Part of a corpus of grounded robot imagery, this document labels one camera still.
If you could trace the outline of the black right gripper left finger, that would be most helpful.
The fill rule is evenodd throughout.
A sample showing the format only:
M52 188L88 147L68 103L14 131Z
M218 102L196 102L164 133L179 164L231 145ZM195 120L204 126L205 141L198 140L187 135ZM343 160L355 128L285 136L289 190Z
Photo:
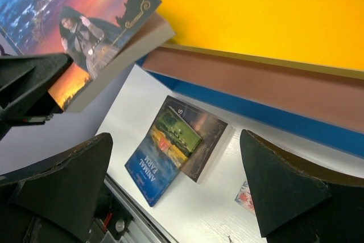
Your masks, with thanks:
M101 133L1 175L1 242L86 242L113 139Z

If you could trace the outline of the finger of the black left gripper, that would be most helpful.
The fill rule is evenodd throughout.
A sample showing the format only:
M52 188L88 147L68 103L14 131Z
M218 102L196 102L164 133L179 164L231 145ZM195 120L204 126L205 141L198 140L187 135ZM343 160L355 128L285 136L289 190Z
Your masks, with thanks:
M48 90L73 63L65 53L1 57L1 124L44 124L61 113Z

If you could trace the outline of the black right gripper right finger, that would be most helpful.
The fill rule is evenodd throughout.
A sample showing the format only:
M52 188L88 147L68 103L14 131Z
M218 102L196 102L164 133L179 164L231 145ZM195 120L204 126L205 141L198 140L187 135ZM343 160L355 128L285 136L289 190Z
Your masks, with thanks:
M317 165L249 130L242 163L267 242L363 242L363 179Z

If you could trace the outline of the Little Women book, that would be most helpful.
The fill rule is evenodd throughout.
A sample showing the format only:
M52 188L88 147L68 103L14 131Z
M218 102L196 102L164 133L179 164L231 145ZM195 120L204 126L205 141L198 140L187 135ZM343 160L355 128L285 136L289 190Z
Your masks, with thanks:
M250 189L247 180L245 180L235 197L235 202L248 210L251 214L255 215L253 199L251 197Z

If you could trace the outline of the Animal Farm book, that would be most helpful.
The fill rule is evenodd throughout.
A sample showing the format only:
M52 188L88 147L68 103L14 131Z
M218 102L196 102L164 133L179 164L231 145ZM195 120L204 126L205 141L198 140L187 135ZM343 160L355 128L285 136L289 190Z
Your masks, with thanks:
M201 140L173 108L168 106L156 116L125 164L150 207L159 201Z

